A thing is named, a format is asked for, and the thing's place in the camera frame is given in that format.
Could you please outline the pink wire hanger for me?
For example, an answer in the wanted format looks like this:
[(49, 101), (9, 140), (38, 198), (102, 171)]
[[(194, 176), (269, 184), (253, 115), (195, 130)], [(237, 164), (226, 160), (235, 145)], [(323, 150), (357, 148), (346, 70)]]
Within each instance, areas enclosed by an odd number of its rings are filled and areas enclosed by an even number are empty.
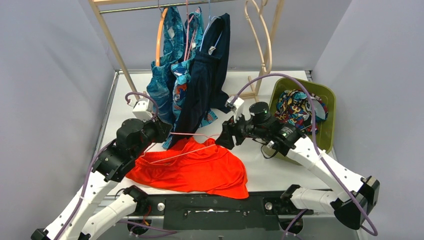
[[(170, 134), (170, 135), (179, 135), (179, 136), (201, 136), (201, 137), (205, 137), (205, 138), (207, 138), (207, 139), (210, 139), (210, 138), (212, 138), (212, 137), (218, 137), (218, 136), (220, 136), (220, 133), (216, 133), (216, 134), (212, 134), (212, 135), (205, 135), (205, 134), (203, 134), (203, 133), (182, 133), (182, 132), (170, 132), (169, 134)], [(154, 144), (152, 144), (151, 146), (149, 146), (149, 147), (147, 148), (147, 150), (145, 150), (145, 151), (144, 151), (144, 153), (143, 153), (143, 154), (141, 154), (141, 155), (139, 156), (139, 158), (143, 158), (143, 157), (145, 157), (146, 153), (147, 153), (147, 152), (148, 152), (151, 148), (153, 148), (155, 145), (156, 145), (156, 143), (154, 143)], [(197, 151), (199, 151), (199, 150), (207, 149), (207, 148), (209, 148), (209, 147), (212, 147), (212, 146), (210, 145), (210, 146), (206, 146), (206, 147), (203, 147), (203, 148), (199, 148), (199, 149), (195, 149), (195, 150), (192, 150), (192, 151), (188, 151), (188, 152), (185, 152), (185, 153), (181, 153), (181, 154), (173, 155), (173, 156), (166, 157), (166, 158), (163, 158), (163, 159), (159, 159), (159, 160), (156, 160), (156, 161), (152, 161), (152, 162), (150, 162), (150, 164), (156, 164), (156, 163), (160, 163), (160, 162), (163, 162), (163, 161), (166, 161), (166, 160), (174, 159), (174, 158), (177, 158), (177, 157), (180, 157), (180, 156), (184, 156), (184, 155), (187, 155), (187, 154), (190, 154), (190, 153), (197, 152)]]

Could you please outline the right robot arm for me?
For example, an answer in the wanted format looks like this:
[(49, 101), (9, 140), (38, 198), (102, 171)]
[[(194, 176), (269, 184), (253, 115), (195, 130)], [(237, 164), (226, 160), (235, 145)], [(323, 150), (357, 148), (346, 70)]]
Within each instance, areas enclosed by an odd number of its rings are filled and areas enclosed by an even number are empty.
[(328, 191), (291, 185), (281, 195), (281, 207), (289, 213), (313, 210), (332, 214), (344, 226), (359, 230), (378, 201), (380, 182), (373, 176), (357, 174), (315, 147), (301, 130), (282, 123), (271, 115), (266, 102), (249, 107), (250, 119), (233, 106), (234, 116), (222, 123), (215, 143), (226, 149), (239, 146), (246, 138), (258, 140), (263, 146), (280, 153), (305, 167), (323, 181)]

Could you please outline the light wooden hanger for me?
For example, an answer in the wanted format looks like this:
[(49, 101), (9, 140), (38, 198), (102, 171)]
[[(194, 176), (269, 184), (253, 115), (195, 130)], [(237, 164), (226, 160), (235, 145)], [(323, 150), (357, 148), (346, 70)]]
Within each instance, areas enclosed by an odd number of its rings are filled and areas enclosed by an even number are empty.
[(257, 45), (260, 59), (260, 71), (263, 75), (269, 74), (273, 66), (272, 41), (264, 16), (264, 8), (267, 3), (267, 0), (244, 1), (244, 16)]

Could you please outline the orange shorts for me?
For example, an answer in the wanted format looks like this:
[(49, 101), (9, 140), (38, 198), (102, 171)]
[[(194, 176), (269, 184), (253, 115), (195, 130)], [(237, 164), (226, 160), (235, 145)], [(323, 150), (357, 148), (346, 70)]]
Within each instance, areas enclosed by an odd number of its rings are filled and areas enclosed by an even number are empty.
[(147, 152), (135, 161), (126, 177), (156, 189), (203, 192), (232, 199), (249, 197), (244, 163), (213, 138), (178, 141), (165, 151)]

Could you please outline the navy blue shorts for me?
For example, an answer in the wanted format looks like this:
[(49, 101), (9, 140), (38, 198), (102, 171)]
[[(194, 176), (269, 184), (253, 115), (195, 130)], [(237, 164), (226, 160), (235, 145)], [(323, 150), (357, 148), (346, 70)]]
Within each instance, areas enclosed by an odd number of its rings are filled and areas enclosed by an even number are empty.
[[(191, 80), (185, 102), (178, 120), (176, 132), (194, 134), (199, 128), (205, 127), (217, 120), (213, 109), (228, 113), (225, 106), (229, 95), (222, 90), (227, 76), (230, 40), (231, 40), (231, 17), (228, 13), (222, 15), (223, 32), (219, 46), (213, 53), (195, 51), (195, 57), (190, 68)], [(188, 138), (190, 135), (170, 134), (165, 149), (174, 146), (179, 140)]]

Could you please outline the comic print shorts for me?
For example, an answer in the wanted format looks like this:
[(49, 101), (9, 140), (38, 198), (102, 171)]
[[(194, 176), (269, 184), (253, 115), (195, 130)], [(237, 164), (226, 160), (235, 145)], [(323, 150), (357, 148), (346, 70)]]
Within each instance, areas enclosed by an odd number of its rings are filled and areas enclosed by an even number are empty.
[(274, 116), (282, 123), (289, 123), (304, 133), (312, 134), (312, 109), (315, 122), (324, 122), (328, 118), (328, 108), (322, 99), (311, 93), (314, 107), (311, 107), (307, 95), (300, 89), (285, 90), (278, 98)]

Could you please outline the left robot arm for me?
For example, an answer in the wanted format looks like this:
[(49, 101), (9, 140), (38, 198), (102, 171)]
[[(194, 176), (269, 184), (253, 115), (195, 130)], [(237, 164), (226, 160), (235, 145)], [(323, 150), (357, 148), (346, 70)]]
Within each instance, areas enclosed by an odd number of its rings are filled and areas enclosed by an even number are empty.
[(123, 195), (94, 213), (107, 194), (135, 167), (136, 159), (153, 143), (162, 143), (172, 126), (161, 121), (125, 120), (116, 138), (92, 159), (83, 185), (61, 212), (45, 228), (36, 229), (32, 240), (96, 240), (105, 231), (133, 212), (143, 213), (148, 207), (147, 194), (132, 185)]

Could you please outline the light blue hanger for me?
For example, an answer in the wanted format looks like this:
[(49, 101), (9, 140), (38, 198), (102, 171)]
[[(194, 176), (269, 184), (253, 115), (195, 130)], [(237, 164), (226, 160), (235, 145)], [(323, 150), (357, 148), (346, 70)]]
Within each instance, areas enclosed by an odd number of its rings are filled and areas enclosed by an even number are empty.
[(211, 1), (208, 1), (208, 23), (204, 31), (199, 51), (212, 56), (220, 44), (223, 34), (222, 16), (212, 16)]

